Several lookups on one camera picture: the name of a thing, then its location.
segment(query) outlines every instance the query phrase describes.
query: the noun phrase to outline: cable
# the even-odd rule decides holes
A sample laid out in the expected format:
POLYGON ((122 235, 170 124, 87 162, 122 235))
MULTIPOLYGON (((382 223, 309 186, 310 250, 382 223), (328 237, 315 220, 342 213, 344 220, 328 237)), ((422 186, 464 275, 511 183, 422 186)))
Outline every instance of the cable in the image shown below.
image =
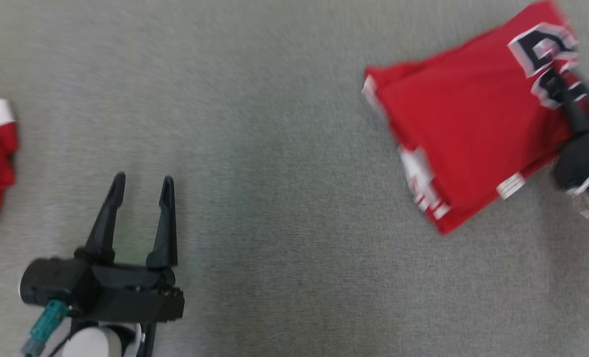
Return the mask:
POLYGON ((52 352, 50 352, 48 357, 55 357, 57 355, 57 353, 61 350, 61 348, 63 348, 63 346, 65 346, 67 341, 72 338, 72 336, 74 336, 74 334, 68 334, 65 337, 65 339, 63 339, 63 341, 59 342, 59 344, 54 348, 54 350, 52 350, 52 352))
POLYGON ((63 323, 68 307, 59 300, 50 300, 41 316, 30 330, 30 338, 23 344, 21 355, 39 357, 52 333, 63 323))

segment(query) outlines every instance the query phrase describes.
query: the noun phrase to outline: gray floor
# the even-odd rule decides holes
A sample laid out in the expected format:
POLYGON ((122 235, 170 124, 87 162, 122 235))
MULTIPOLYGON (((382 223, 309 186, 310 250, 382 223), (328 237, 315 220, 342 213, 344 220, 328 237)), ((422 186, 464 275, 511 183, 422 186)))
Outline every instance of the gray floor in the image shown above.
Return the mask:
MULTIPOLYGON (((16 295, 24 267, 84 242, 119 170, 120 261, 144 261, 163 176, 177 185, 188 299, 156 356, 589 356, 589 224, 548 172, 442 239, 359 93, 366 64, 434 54, 527 3, 0 0, 22 144, 0 213, 0 356, 40 313, 16 295)), ((589 74, 589 0, 560 3, 589 74)))

